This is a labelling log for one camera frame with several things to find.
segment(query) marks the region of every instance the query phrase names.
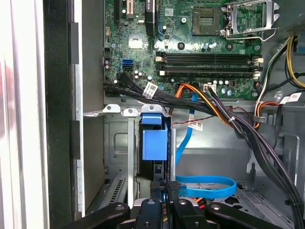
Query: ram slot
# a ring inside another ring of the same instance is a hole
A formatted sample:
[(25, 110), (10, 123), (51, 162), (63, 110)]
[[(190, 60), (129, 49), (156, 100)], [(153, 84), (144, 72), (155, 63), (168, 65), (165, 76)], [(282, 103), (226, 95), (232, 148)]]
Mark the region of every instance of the ram slot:
[(259, 73), (257, 68), (204, 68), (204, 67), (185, 67), (185, 66), (161, 66), (160, 76), (170, 77), (253, 77)]
[(212, 64), (212, 65), (253, 65), (258, 57), (238, 54), (176, 54), (156, 53), (156, 62), (166, 64)]

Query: black plastic clip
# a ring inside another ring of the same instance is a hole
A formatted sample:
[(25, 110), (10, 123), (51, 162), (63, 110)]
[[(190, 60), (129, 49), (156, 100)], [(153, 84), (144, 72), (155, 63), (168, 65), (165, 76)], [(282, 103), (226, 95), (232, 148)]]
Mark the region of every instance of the black plastic clip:
[(302, 206), (302, 205), (303, 205), (303, 202), (296, 202), (296, 203), (293, 203), (293, 202), (291, 202), (290, 200), (285, 200), (285, 204), (286, 204), (286, 205), (289, 205), (289, 206), (296, 206), (296, 207), (299, 207), (299, 206)]

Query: chip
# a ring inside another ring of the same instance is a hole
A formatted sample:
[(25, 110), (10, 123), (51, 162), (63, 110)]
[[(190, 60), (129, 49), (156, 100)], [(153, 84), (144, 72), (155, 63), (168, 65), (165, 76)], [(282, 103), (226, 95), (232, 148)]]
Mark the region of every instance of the chip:
[(236, 81), (235, 80), (230, 80), (229, 81), (229, 86), (230, 87), (235, 87), (236, 86)]
[(195, 7), (193, 10), (193, 35), (219, 35), (220, 9)]

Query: black ram slot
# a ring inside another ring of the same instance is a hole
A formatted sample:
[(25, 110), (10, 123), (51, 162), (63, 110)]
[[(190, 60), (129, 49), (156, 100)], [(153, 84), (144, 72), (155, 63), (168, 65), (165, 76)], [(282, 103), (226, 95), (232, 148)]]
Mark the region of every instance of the black ram slot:
[(177, 58), (177, 59), (164, 59), (165, 64), (207, 64), (207, 65), (253, 65), (254, 63), (246, 60), (236, 60), (236, 59), (230, 59), (230, 60), (213, 60), (213, 59), (206, 59), (206, 60), (200, 60), (200, 59), (183, 59), (183, 58)]
[(114, 8), (114, 21), (117, 24), (119, 24), (121, 20), (121, 1), (114, 0), (113, 8)]
[(164, 76), (171, 77), (252, 77), (256, 68), (201, 68), (201, 67), (161, 67), (160, 71), (164, 71)]
[(213, 64), (213, 65), (252, 65), (259, 56), (239, 54), (201, 54), (201, 53), (165, 53), (157, 52), (158, 62), (167, 64)]

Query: cable tie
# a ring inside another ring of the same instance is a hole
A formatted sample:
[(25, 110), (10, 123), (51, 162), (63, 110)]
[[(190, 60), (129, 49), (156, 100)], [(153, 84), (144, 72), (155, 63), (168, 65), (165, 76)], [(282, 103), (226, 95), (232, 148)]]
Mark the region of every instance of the cable tie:
[(299, 206), (302, 206), (302, 205), (303, 205), (303, 202), (296, 202), (296, 203), (293, 203), (293, 202), (291, 202), (290, 200), (285, 200), (285, 204), (286, 204), (286, 205), (289, 205), (289, 206), (299, 207)]
[(234, 117), (231, 117), (229, 120), (228, 120), (228, 122), (230, 123), (230, 122), (232, 122), (232, 121), (234, 121), (235, 120), (235, 118)]

